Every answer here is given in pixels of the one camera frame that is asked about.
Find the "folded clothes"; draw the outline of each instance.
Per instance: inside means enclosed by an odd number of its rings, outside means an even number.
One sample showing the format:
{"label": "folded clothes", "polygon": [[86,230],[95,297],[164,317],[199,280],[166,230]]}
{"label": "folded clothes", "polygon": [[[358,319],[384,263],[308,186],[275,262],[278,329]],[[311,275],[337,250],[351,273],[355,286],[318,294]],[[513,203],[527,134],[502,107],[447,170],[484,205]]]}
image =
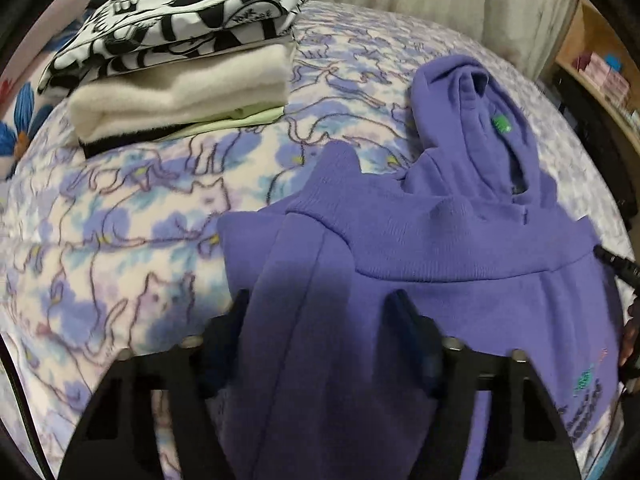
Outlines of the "folded clothes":
{"label": "folded clothes", "polygon": [[110,0],[52,60],[38,92],[66,96],[99,77],[273,40],[308,1]]}
{"label": "folded clothes", "polygon": [[89,144],[257,104],[284,106],[294,51],[294,42],[272,44],[99,79],[71,95],[69,118]]}
{"label": "folded clothes", "polygon": [[268,108],[265,104],[258,104],[245,108],[238,108],[229,114],[219,114],[207,120],[194,124],[171,124],[153,130],[135,132],[125,136],[113,136],[105,139],[94,140],[87,144],[81,142],[80,147],[86,158],[100,155],[101,153],[130,146],[138,142],[164,142],[166,140],[181,139],[207,132],[216,132],[226,128],[241,128],[243,126],[258,126],[271,124],[284,115],[284,106]]}

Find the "bed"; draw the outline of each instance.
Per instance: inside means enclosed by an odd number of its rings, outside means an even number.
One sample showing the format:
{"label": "bed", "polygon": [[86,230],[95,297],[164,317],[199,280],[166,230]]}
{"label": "bed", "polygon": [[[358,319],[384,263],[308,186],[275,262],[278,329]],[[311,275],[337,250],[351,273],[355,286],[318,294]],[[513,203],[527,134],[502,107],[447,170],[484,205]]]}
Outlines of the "bed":
{"label": "bed", "polygon": [[[590,216],[610,250],[632,254],[616,203],[577,137],[509,63],[435,23],[339,4],[308,4],[295,35],[292,93],[276,123],[85,160],[61,102],[0,184],[0,332],[54,472],[119,349],[167,349],[229,304],[220,214],[257,210],[300,189],[330,139],[352,144],[371,173],[418,157],[408,88],[436,56],[469,54],[494,74],[529,119],[567,211]],[[630,304],[631,291],[621,285],[620,294]],[[157,401],[162,466],[177,479],[166,403],[161,394]],[[35,464],[1,373],[0,419]],[[614,440],[621,427],[609,410],[577,450],[583,470],[603,459],[605,437]]]}

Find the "folded black and white fabric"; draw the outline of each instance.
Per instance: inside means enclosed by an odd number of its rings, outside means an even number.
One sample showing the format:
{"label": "folded black and white fabric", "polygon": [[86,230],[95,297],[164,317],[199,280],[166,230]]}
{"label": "folded black and white fabric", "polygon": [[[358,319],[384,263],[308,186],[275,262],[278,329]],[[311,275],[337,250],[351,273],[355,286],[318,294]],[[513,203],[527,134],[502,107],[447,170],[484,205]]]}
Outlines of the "folded black and white fabric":
{"label": "folded black and white fabric", "polygon": [[38,92],[176,60],[269,44],[290,34],[309,0],[110,0],[44,71]]}
{"label": "folded black and white fabric", "polygon": [[289,99],[295,47],[289,41],[92,81],[69,98],[69,119],[79,142],[87,145],[238,108],[281,107]]}

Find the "purple hoodie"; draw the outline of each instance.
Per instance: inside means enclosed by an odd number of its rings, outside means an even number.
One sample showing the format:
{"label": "purple hoodie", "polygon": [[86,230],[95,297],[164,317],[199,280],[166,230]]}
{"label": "purple hoodie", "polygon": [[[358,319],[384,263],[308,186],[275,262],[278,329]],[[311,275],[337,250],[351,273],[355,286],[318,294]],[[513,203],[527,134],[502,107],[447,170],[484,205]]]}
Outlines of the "purple hoodie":
{"label": "purple hoodie", "polygon": [[463,56],[421,67],[411,99],[424,152],[405,174],[362,174],[330,142],[301,192],[219,220],[230,291],[252,292],[222,429],[239,480],[408,477],[435,401],[382,316],[399,288],[476,351],[524,349],[576,444],[615,394],[620,299],[522,113]]}

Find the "folded white towel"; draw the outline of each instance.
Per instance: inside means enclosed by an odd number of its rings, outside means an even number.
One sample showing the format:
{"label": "folded white towel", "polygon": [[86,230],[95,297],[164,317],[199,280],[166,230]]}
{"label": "folded white towel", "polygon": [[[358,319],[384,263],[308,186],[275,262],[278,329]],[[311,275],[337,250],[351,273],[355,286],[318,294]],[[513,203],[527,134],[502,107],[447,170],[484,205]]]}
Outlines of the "folded white towel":
{"label": "folded white towel", "polygon": [[295,42],[163,64],[91,81],[68,102],[81,142],[194,123],[258,103],[289,98]]}

